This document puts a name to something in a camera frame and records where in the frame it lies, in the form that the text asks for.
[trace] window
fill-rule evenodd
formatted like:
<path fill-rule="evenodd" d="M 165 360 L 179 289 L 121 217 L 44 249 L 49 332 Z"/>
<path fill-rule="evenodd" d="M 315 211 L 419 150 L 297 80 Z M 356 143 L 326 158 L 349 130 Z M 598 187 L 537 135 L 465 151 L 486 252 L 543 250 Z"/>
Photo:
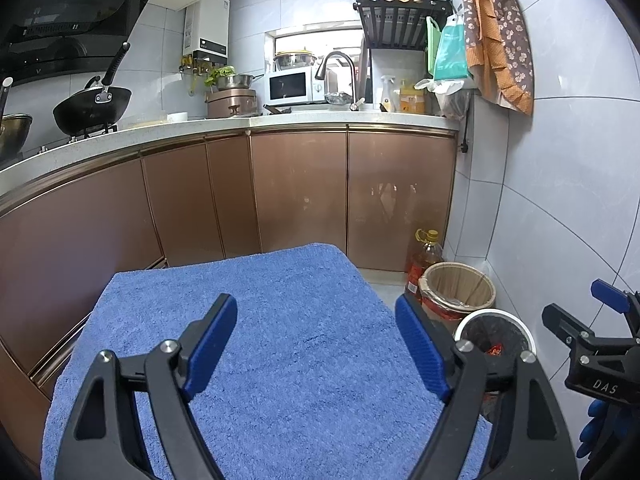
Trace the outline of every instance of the window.
<path fill-rule="evenodd" d="M 275 51 L 289 52 L 291 50 L 308 50 L 321 63 L 324 56 L 333 50 L 340 50 L 351 58 L 356 66 L 356 76 L 360 52 L 362 48 L 363 32 L 361 28 L 347 28 L 338 30 L 322 30 L 319 32 L 304 32 L 275 38 Z M 327 68 L 338 76 L 338 92 L 353 95 L 351 90 L 351 70 L 345 60 L 340 57 L 331 58 Z"/>

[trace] floor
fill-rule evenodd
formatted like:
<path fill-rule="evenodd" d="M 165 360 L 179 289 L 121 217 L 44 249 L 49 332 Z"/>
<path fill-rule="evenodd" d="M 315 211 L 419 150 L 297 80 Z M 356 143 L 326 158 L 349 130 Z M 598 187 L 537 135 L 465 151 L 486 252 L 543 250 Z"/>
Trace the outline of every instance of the floor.
<path fill-rule="evenodd" d="M 385 305 L 393 310 L 396 300 L 404 293 L 406 274 L 371 269 L 359 269 L 359 271 Z"/>

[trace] white countertop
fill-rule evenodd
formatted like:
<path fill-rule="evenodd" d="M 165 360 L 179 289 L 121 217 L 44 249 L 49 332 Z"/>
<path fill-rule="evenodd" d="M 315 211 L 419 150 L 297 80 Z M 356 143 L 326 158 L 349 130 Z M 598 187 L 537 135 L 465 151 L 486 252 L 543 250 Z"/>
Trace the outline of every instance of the white countertop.
<path fill-rule="evenodd" d="M 209 119 L 156 124 L 78 140 L 32 156 L 0 171 L 0 196 L 46 174 L 84 160 L 156 140 L 222 130 L 265 128 L 289 124 L 394 124 L 458 131 L 459 124 L 443 117 L 373 111 L 306 111 L 251 118 Z"/>

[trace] white microwave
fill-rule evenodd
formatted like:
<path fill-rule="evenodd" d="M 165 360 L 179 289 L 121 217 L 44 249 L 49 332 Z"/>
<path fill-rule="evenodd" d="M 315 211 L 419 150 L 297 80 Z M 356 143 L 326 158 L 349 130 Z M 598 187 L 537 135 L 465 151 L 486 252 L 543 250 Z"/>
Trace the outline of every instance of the white microwave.
<path fill-rule="evenodd" d="M 318 66 L 303 66 L 265 74 L 265 101 L 271 106 L 324 103 L 325 94 L 338 91 L 338 76 L 327 69 L 322 81 L 317 72 Z"/>

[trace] water heater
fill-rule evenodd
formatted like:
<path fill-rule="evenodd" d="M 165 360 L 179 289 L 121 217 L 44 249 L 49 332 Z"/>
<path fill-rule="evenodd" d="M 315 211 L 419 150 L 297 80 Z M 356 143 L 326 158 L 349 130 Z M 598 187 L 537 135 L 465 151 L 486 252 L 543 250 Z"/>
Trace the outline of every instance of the water heater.
<path fill-rule="evenodd" d="M 187 7 L 183 56 L 227 64 L 229 0 L 199 0 Z"/>

